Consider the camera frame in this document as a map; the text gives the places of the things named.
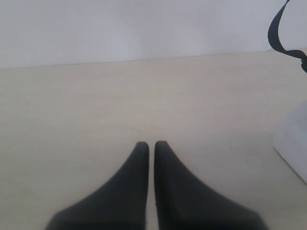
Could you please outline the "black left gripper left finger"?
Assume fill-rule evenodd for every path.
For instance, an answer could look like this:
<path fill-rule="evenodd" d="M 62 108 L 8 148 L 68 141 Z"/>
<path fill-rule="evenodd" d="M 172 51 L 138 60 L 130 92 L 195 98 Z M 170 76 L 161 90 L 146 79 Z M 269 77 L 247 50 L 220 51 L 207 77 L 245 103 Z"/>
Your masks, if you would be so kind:
<path fill-rule="evenodd" d="M 137 142 L 121 168 L 98 190 L 58 212 L 48 230 L 144 230 L 149 146 Z"/>

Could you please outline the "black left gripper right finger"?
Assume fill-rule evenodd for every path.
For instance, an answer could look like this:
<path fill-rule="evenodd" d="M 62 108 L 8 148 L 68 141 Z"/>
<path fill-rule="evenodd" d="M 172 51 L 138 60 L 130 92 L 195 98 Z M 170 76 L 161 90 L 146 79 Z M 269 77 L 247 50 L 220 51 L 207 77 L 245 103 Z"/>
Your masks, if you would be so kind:
<path fill-rule="evenodd" d="M 154 147 L 154 190 L 161 230 L 266 230 L 261 216 L 199 180 L 166 141 Z"/>

